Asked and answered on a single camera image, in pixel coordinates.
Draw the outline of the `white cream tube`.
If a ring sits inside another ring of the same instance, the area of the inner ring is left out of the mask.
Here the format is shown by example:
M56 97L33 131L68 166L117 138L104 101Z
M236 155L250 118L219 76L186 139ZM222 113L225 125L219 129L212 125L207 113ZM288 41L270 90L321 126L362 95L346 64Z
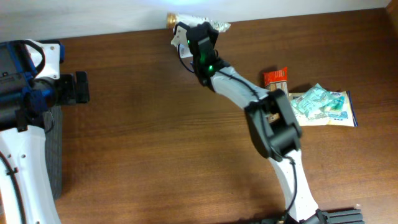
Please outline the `white cream tube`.
M212 28L216 29L218 32L226 32L231 27L230 23L214 21L207 17L198 17L171 12L167 14L166 28L174 29L179 22L182 22L190 27L203 24L204 22L209 22Z

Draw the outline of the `orange spaghetti packet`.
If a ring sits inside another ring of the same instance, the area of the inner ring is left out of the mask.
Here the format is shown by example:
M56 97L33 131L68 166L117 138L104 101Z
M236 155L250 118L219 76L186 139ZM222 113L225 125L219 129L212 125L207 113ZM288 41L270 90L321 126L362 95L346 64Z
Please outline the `orange spaghetti packet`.
M289 90L287 88L288 68L284 67L280 70L264 72L264 86L269 91L281 89L288 96Z

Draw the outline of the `teal snack pouch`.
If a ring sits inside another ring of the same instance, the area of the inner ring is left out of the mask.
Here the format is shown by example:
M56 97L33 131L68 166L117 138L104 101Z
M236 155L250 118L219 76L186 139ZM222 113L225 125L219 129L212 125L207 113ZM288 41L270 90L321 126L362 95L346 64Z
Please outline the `teal snack pouch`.
M304 114L306 117L309 117L314 114L316 110L326 106L333 100L333 95L317 83L303 95L293 99L291 104L296 110Z

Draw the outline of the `small teal tissue pack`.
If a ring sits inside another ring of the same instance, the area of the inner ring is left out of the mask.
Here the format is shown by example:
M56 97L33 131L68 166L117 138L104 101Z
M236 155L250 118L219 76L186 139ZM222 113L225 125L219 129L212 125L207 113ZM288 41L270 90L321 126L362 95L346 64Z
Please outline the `small teal tissue pack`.
M334 99L326 105L326 110L333 113L339 113L344 107L345 96L338 92L331 91L330 93Z

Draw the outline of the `yellow white wipes pack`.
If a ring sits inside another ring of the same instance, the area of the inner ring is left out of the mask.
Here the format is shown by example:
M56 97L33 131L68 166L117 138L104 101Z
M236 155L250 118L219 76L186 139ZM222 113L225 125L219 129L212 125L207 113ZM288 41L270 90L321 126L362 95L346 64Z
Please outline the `yellow white wipes pack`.
M344 100L342 104L342 110L340 112L322 111L321 109L316 110L310 117L306 117L299 110L294 107L293 112L295 117L301 126L350 126L357 127L358 120L354 112L354 107L351 99L350 91L333 92L331 94L339 100Z

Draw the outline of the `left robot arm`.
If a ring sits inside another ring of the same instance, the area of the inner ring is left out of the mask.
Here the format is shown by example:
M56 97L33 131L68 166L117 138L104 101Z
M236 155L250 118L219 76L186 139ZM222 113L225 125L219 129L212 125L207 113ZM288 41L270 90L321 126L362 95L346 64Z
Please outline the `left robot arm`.
M86 72L61 74L57 40L1 43L1 204L8 223L60 223L45 158L45 113L90 101Z

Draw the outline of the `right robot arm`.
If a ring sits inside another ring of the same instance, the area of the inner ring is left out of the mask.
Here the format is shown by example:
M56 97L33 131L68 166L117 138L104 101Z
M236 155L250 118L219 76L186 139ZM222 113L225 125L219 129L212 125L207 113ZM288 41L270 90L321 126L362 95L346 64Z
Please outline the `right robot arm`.
M279 223L327 223L312 196L302 165L300 127L286 94L261 88L242 77L215 50L218 31L209 22L175 25L193 55L193 72L201 85L244 111L251 141L274 168L285 199Z

